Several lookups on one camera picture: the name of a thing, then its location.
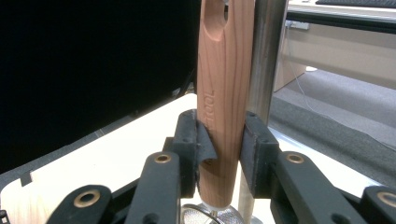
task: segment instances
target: wood grain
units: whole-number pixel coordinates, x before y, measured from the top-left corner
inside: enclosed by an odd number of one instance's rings
[[[252,53],[254,0],[230,0],[228,19],[222,0],[203,0],[198,49],[198,120],[218,153],[200,165],[204,203],[227,207],[245,124]]]

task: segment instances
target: metal pole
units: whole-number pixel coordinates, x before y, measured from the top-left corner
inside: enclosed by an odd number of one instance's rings
[[[253,55],[247,110],[268,124],[274,89],[277,59],[282,43],[288,0],[256,0],[254,15]],[[254,199],[243,172],[238,211],[250,223]]]

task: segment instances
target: gray carpet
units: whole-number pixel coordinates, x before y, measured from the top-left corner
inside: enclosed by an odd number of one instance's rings
[[[396,91],[320,70],[299,82],[305,98],[295,80],[274,94],[270,126],[396,188]]]

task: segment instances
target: white table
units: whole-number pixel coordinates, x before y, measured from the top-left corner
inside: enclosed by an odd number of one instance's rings
[[[174,135],[178,115],[195,107],[196,95],[181,97],[33,171],[32,183],[22,187],[19,179],[11,182],[1,192],[2,209],[7,210],[13,224],[45,223],[63,198],[79,187],[104,185],[112,191],[123,187],[140,176],[146,157],[161,151],[165,138]],[[364,187],[377,184],[277,131],[273,133],[283,150],[297,150],[309,156],[336,187],[360,196]],[[236,187],[234,207],[237,195]],[[199,195],[182,203],[200,203]],[[257,200],[253,215],[264,223],[274,222],[269,200]]]

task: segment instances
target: black panel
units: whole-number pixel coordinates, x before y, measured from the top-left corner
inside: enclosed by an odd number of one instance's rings
[[[0,173],[158,103],[195,64],[194,0],[2,1]]]

